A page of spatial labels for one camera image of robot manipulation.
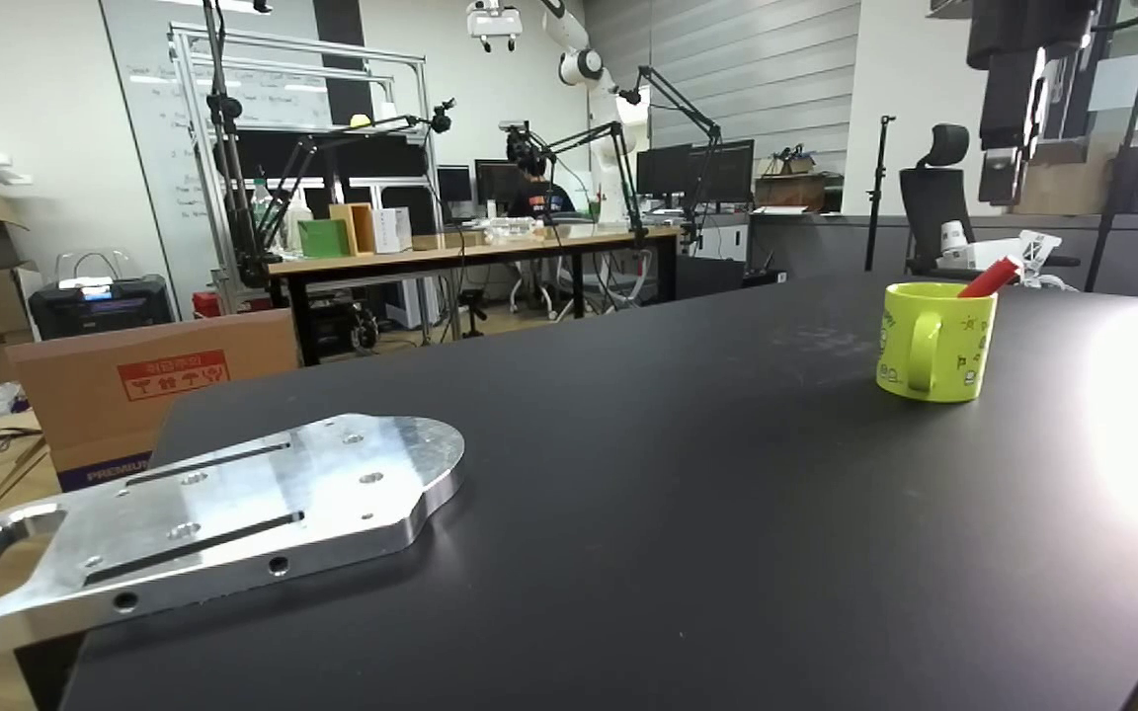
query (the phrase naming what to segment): yellow-green cup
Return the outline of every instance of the yellow-green cup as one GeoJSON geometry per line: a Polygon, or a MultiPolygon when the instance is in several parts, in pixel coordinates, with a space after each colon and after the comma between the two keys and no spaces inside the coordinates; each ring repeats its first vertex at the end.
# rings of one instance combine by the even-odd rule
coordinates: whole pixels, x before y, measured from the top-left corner
{"type": "Polygon", "coordinates": [[[887,285],[877,387],[918,403],[980,399],[998,295],[959,302],[965,285],[887,285]]]}

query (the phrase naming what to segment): black chair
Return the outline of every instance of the black chair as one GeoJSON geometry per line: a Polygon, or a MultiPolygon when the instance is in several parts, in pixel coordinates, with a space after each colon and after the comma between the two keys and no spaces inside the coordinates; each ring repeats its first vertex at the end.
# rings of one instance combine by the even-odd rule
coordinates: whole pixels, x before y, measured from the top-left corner
{"type": "Polygon", "coordinates": [[[910,267],[918,278],[937,274],[940,258],[940,227],[959,220],[965,236],[972,240],[969,227],[969,202],[965,202],[965,169],[959,167],[969,154],[969,129],[940,123],[934,125],[934,145],[927,154],[914,167],[901,169],[901,204],[910,212],[910,267]]]}

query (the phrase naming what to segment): person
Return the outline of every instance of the person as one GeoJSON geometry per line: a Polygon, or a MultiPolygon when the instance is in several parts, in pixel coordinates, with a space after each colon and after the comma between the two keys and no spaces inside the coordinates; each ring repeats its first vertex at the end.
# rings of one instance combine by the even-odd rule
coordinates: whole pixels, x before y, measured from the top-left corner
{"type": "Polygon", "coordinates": [[[573,212],[573,196],[545,177],[545,158],[521,162],[525,184],[515,192],[511,216],[573,212]]]}

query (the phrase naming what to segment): metal bracket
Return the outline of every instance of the metal bracket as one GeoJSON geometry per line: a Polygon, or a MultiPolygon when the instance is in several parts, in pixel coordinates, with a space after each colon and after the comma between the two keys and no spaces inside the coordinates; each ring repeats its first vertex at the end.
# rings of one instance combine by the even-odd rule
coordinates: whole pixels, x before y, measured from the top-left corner
{"type": "Polygon", "coordinates": [[[52,536],[0,595],[0,653],[412,550],[459,489],[463,436],[336,416],[0,514],[52,536]]]}

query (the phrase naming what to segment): workbench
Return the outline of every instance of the workbench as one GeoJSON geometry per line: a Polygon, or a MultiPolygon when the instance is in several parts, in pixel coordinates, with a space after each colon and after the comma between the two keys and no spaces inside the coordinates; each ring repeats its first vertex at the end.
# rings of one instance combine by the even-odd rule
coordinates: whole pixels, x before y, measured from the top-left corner
{"type": "Polygon", "coordinates": [[[469,265],[498,265],[498,260],[537,260],[537,258],[570,258],[573,278],[573,315],[586,315],[586,285],[581,285],[581,258],[586,253],[617,253],[617,249],[652,249],[654,253],[654,302],[677,302],[677,253],[678,229],[652,227],[648,236],[632,236],[609,227],[562,227],[541,229],[537,236],[516,240],[484,240],[480,234],[425,234],[412,236],[412,253],[361,253],[361,258],[330,258],[330,260],[283,260],[271,265],[268,278],[288,288],[300,362],[321,362],[317,323],[311,323],[311,285],[338,285],[338,282],[378,282],[378,278],[425,278],[451,274],[469,265]]]}
{"type": "Polygon", "coordinates": [[[185,399],[466,436],[405,558],[94,633],[68,711],[1132,708],[1138,302],[1006,292],[989,390],[872,387],[880,282],[752,288],[185,399]]]}

